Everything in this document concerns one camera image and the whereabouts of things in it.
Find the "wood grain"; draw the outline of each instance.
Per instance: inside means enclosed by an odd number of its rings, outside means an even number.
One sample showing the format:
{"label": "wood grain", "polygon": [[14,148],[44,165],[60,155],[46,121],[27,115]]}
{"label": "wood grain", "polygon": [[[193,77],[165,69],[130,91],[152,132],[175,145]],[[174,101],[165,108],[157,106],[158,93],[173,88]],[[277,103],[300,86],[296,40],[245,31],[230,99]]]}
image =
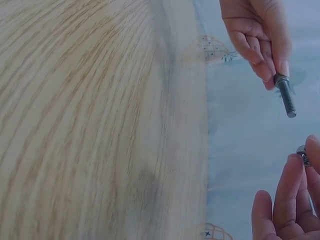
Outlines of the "wood grain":
{"label": "wood grain", "polygon": [[204,62],[182,57],[198,35],[191,0],[0,0],[1,240],[203,223]]}

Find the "hand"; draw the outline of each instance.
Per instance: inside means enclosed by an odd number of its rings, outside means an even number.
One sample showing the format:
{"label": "hand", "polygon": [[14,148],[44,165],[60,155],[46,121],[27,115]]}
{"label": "hand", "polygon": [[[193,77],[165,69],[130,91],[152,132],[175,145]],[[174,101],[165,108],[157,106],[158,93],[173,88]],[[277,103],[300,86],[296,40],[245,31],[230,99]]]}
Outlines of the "hand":
{"label": "hand", "polygon": [[267,90],[277,73],[289,77],[292,43],[282,0],[220,0],[222,18],[236,50]]}
{"label": "hand", "polygon": [[[320,142],[311,135],[305,144],[313,167],[297,154],[288,157],[276,189],[274,207],[266,191],[258,191],[252,207],[253,240],[320,239]],[[317,216],[313,215],[309,194]]]}

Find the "patterned cloth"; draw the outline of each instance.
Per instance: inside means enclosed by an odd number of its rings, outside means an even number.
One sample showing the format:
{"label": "patterned cloth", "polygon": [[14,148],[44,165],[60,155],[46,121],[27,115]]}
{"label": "patterned cloth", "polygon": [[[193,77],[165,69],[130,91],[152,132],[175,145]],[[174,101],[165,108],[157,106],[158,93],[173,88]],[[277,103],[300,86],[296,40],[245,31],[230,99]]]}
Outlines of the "patterned cloth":
{"label": "patterned cloth", "polygon": [[296,118],[278,90],[266,91],[235,51],[218,0],[194,0],[200,57],[207,63],[209,179],[207,224],[228,237],[252,238],[251,208],[264,189],[274,198],[287,160],[310,134],[320,136],[320,1],[286,0],[293,38],[291,89]]}

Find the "fingernail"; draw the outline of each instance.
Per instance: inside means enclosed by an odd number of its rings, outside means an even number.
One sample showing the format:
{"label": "fingernail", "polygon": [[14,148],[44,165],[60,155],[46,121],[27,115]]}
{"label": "fingernail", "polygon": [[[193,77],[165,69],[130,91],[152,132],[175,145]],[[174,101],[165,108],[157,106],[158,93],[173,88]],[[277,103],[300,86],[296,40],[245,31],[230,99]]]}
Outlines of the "fingernail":
{"label": "fingernail", "polygon": [[314,141],[315,143],[317,143],[317,144],[320,145],[320,140],[319,140],[319,138],[317,138],[316,135],[312,134],[312,135],[310,135],[310,136],[308,137],[308,139],[310,139],[310,140],[312,140],[312,141]]}
{"label": "fingernail", "polygon": [[291,160],[293,160],[293,159],[296,159],[298,156],[297,156],[297,154],[290,154],[289,156],[288,156],[288,159],[286,160],[286,162],[289,162],[289,161],[291,161]]}
{"label": "fingernail", "polygon": [[268,83],[268,82],[273,81],[273,80],[274,80],[273,77],[262,79],[262,81],[263,81],[264,83]]}
{"label": "fingernail", "polygon": [[289,62],[287,60],[281,62],[279,73],[290,77]]}

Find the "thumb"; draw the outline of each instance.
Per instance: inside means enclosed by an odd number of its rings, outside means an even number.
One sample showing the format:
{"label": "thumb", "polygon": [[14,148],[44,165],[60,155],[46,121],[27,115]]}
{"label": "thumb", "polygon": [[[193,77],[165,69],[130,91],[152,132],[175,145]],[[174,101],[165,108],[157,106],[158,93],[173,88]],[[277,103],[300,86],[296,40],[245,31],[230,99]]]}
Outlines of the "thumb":
{"label": "thumb", "polygon": [[305,141],[306,155],[314,170],[320,174],[320,140],[310,135]]}
{"label": "thumb", "polygon": [[265,27],[270,31],[275,70],[279,74],[289,77],[292,43],[282,0],[250,0],[250,2],[262,18]]}

